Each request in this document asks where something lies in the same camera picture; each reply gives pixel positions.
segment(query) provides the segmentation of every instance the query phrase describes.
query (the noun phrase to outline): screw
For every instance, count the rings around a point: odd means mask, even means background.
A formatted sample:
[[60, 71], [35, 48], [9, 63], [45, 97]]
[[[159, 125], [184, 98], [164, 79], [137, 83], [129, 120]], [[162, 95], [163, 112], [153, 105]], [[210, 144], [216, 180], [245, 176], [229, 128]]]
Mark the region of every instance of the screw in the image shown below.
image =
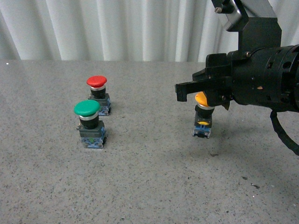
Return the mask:
[[215, 8], [215, 12], [216, 13], [221, 13], [222, 12], [222, 8], [221, 7], [216, 7]]
[[245, 53], [245, 56], [246, 56], [246, 57], [250, 57], [250, 56], [251, 56], [251, 53], [250, 53], [249, 51], [247, 51], [247, 52]]

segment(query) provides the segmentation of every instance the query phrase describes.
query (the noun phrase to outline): yellow push button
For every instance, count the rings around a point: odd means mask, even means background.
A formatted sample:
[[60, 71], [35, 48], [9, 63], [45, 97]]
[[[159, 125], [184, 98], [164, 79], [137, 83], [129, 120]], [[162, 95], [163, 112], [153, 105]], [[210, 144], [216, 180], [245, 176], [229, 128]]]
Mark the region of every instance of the yellow push button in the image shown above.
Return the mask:
[[205, 121], [198, 121], [197, 123], [199, 123], [200, 125], [209, 125], [209, 123], [207, 123]]
[[206, 106], [206, 107], [209, 106], [207, 104], [207, 100], [204, 92], [199, 92], [198, 94], [196, 94], [195, 100], [202, 106]]

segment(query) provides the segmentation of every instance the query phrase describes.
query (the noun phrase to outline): black cable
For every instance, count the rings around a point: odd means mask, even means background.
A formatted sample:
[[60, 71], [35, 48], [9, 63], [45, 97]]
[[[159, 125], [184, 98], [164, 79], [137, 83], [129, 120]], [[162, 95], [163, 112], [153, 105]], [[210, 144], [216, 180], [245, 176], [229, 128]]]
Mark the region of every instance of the black cable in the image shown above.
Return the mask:
[[280, 122], [277, 118], [277, 112], [272, 111], [270, 115], [274, 131], [277, 133], [278, 137], [281, 139], [281, 141], [290, 149], [292, 150], [296, 155], [299, 155], [299, 145], [294, 142], [285, 132], [283, 127], [280, 125]]

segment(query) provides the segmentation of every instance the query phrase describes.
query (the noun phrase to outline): small debris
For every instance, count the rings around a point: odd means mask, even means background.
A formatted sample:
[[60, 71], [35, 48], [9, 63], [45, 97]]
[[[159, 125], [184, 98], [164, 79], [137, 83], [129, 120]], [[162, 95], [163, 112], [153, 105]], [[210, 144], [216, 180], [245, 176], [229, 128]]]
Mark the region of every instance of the small debris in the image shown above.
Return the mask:
[[256, 189], [260, 189], [260, 186], [258, 185], [254, 185], [253, 183], [251, 183], [252, 186], [254, 186]]

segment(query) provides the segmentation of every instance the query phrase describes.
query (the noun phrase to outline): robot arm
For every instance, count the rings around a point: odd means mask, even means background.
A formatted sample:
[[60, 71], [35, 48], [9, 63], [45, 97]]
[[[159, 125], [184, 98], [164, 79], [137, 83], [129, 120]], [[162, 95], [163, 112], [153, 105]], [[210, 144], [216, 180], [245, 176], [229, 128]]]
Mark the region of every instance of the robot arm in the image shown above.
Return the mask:
[[239, 44], [237, 51], [208, 55], [206, 68], [194, 73], [193, 81], [176, 84], [178, 101], [187, 101], [187, 94], [200, 92], [196, 98], [194, 135], [209, 137], [210, 130], [206, 135], [198, 128], [211, 128], [214, 107], [222, 105], [228, 109], [234, 100], [241, 105], [271, 108], [274, 130], [299, 155], [299, 146], [277, 119], [277, 112], [299, 112], [299, 45], [280, 46], [281, 29], [267, 0], [212, 2], [224, 28], [239, 33]]

